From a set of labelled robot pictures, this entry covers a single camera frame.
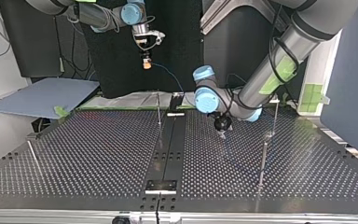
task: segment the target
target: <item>green tape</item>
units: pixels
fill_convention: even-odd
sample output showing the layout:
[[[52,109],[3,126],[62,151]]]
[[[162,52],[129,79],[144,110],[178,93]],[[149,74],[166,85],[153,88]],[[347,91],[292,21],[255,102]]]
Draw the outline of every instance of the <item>green tape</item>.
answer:
[[[167,109],[167,106],[162,106],[160,109]],[[77,110],[158,110],[156,106],[140,106],[140,107],[129,107],[129,106],[83,106]]]
[[[322,102],[322,89],[320,84],[306,84],[302,95],[300,112],[315,113],[318,109],[319,103]]]
[[[66,111],[62,106],[54,106],[54,111],[56,115],[60,116],[60,118],[64,118],[69,115],[69,112]]]
[[[295,74],[293,74],[295,72],[295,70],[296,70],[296,64],[288,56],[284,56],[277,66],[278,74],[284,81],[289,81],[290,79],[292,79],[295,76]],[[265,95],[270,95],[280,85],[282,85],[282,83],[275,76],[275,74],[272,73],[271,76],[269,76],[267,82],[264,84],[264,86],[259,91],[259,93],[265,94]]]

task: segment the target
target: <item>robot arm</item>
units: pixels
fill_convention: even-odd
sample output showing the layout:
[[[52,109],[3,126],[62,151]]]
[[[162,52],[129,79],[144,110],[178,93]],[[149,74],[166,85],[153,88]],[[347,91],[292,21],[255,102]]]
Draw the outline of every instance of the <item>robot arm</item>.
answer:
[[[31,6],[49,15],[65,15],[71,21],[81,21],[96,33],[119,27],[132,26],[133,39],[140,49],[144,69],[151,67],[150,50],[160,45],[165,34],[150,30],[154,17],[147,17],[144,0],[128,0],[124,7],[108,9],[96,4],[78,3],[75,0],[26,0]]]
[[[277,43],[271,49],[275,70],[285,82],[294,77],[296,72],[297,64],[292,57],[303,62],[322,41],[333,38],[358,8],[358,0],[273,1],[296,10],[291,26],[280,39],[275,39]],[[249,121],[258,119],[261,105],[282,85],[273,71],[269,56],[258,66],[238,94],[232,95],[216,86],[211,66],[202,66],[193,76],[198,87],[195,95],[196,107],[200,112],[229,112],[233,117]]]

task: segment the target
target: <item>blue panel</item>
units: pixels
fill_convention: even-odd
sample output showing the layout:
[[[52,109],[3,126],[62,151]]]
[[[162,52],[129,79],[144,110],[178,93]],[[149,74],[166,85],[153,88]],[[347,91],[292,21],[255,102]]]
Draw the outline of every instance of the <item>blue panel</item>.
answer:
[[[99,86],[98,82],[45,78],[0,100],[0,112],[36,118],[59,119],[54,106],[76,108]]]
[[[144,0],[127,0],[128,3],[142,3],[144,4],[145,1]]]
[[[342,32],[327,96],[322,123],[358,149],[358,10]]]

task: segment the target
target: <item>blue joint cap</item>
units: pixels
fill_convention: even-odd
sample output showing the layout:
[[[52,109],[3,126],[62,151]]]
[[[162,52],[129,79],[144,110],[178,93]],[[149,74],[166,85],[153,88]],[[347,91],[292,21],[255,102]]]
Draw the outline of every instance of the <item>blue joint cap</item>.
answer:
[[[138,24],[142,17],[142,9],[135,3],[128,3],[121,9],[121,19],[128,25]]]
[[[127,3],[145,3],[145,0],[127,0]]]
[[[219,97],[206,87],[196,90],[195,101],[196,108],[204,114],[212,113],[219,107]]]
[[[262,110],[263,110],[262,108],[258,108],[258,109],[254,112],[254,114],[253,114],[250,118],[248,118],[246,121],[249,121],[249,122],[255,122],[255,121],[257,121],[258,118],[260,118],[260,115],[261,115],[261,111],[262,111]]]
[[[199,67],[193,73],[194,81],[198,81],[211,76],[214,76],[214,71],[210,65],[204,65],[202,67]]]

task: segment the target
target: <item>perforated metal table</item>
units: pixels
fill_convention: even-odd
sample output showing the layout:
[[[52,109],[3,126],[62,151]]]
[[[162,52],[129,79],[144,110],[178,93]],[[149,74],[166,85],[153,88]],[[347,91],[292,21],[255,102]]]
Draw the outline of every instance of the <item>perforated metal table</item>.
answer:
[[[233,120],[223,139],[195,110],[163,116],[162,125],[153,110],[78,111],[0,160],[0,214],[127,212],[152,222],[156,212],[358,216],[358,160],[291,110],[280,110],[259,190],[270,113],[255,123]],[[176,194],[145,194],[150,180],[176,181]]]

